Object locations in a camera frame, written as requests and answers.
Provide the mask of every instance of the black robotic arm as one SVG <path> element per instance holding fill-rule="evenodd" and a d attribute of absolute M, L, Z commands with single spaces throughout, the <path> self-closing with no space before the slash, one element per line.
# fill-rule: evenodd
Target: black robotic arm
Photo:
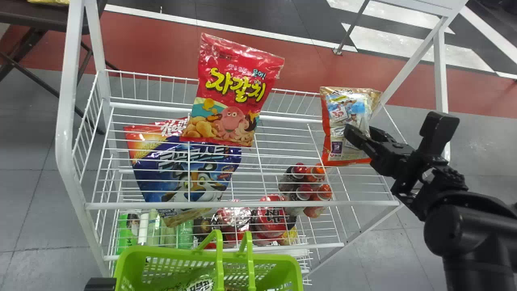
<path fill-rule="evenodd" d="M 425 243 L 442 257 L 449 291 L 516 291 L 516 212 L 495 197 L 469 192 L 464 176 L 441 157 L 459 122 L 429 112 L 416 150 L 375 127 L 369 138 L 347 125 L 344 136 L 379 174 L 395 179 L 392 194 L 425 222 Z M 433 179 L 424 179 L 430 169 Z M 414 192 L 418 181 L 422 187 Z"/>

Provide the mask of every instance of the green plastic basket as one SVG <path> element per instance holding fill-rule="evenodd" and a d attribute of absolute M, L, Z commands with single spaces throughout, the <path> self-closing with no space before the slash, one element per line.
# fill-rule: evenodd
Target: green plastic basket
<path fill-rule="evenodd" d="M 204 251 L 216 239 L 216 251 Z M 179 280 L 201 268 L 215 268 L 216 291 L 225 286 L 241 290 L 303 290 L 298 262 L 289 255 L 254 254 L 251 233 L 245 233 L 238 252 L 223 252 L 220 230 L 213 230 L 195 250 L 168 249 L 135 245 L 120 255 L 115 278 L 115 291 L 144 291 L 153 289 L 154 280 Z"/>

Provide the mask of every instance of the snack bag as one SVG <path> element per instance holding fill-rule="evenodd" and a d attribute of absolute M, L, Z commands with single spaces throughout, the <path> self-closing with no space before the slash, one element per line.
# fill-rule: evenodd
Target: snack bag
<path fill-rule="evenodd" d="M 369 122 L 379 103 L 380 91 L 364 88 L 321 87 L 324 166 L 367 164 L 370 158 L 348 142 L 343 135 L 346 124 L 352 124 L 370 136 Z"/>
<path fill-rule="evenodd" d="M 128 246 L 136 245 L 140 214 L 134 211 L 121 211 L 118 217 L 118 242 L 116 255 L 120 255 Z"/>
<path fill-rule="evenodd" d="M 250 147 L 283 65 L 279 56 L 202 33 L 199 87 L 181 140 Z"/>
<path fill-rule="evenodd" d="M 179 141 L 187 118 L 124 127 L 133 172 L 146 202 L 219 201 L 241 160 L 239 148 Z M 158 209 L 176 227 L 212 208 Z"/>

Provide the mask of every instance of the white wire shelf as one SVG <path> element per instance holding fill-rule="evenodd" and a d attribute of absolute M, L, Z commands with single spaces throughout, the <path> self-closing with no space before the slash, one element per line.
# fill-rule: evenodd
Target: white wire shelf
<path fill-rule="evenodd" d="M 149 209 L 167 208 L 326 207 L 317 219 L 299 215 L 296 221 L 297 238 L 291 245 L 272 242 L 267 246 L 254 247 L 256 252 L 292 254 L 300 262 L 304 283 L 309 284 L 308 275 L 311 272 L 400 207 L 400 203 L 390 194 L 384 178 L 369 165 L 326 168 L 325 183 L 332 190 L 331 201 L 259 201 L 266 195 L 279 193 L 278 181 L 287 167 L 299 162 L 307 166 L 322 162 L 325 134 L 321 126 L 318 94 L 280 89 L 273 89 L 266 100 L 255 130 L 254 145 L 241 148 L 241 162 L 221 201 L 145 202 L 133 173 L 123 128 L 187 116 L 195 98 L 197 80 L 124 71 L 107 72 L 110 75 L 111 96 L 101 97 L 97 74 L 85 108 L 85 116 L 93 121 L 95 127 L 82 120 L 73 144 L 72 158 L 80 183 L 85 171 L 91 169 L 89 165 L 98 163 L 95 167 L 95 187 L 84 208 L 92 217 L 96 240 L 110 271 L 113 271 L 113 262 L 118 257 L 120 211 L 146 213 Z M 106 124 L 107 133 L 103 137 L 95 135 L 100 124 Z M 224 251 L 235 251 L 239 241 L 233 244 L 234 248 Z M 166 243 L 159 246 L 171 247 Z"/>

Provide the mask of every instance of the table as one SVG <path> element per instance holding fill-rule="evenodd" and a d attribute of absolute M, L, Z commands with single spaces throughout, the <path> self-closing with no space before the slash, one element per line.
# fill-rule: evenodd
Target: table
<path fill-rule="evenodd" d="M 99 17 L 101 16 L 108 0 L 97 0 L 99 6 Z M 0 0 L 0 22 L 29 26 L 30 29 L 18 41 L 18 43 L 7 53 L 0 52 L 0 57 L 5 63 L 0 67 L 0 82 L 11 72 L 17 69 L 55 97 L 59 98 L 59 92 L 50 85 L 41 80 L 38 76 L 22 67 L 19 62 L 32 50 L 32 48 L 43 38 L 48 31 L 66 32 L 68 19 L 68 7 L 59 7 L 52 5 L 42 5 L 29 3 L 26 0 Z M 84 18 L 82 25 L 82 34 L 89 34 L 88 22 Z M 81 42 L 81 47 L 86 50 L 87 54 L 84 58 L 78 72 L 78 83 L 86 70 L 86 65 L 93 55 L 90 47 Z M 118 70 L 113 64 L 106 61 L 106 65 Z M 75 113 L 83 117 L 84 113 L 78 107 L 74 109 Z M 104 134 L 104 131 L 97 129 L 97 133 Z"/>

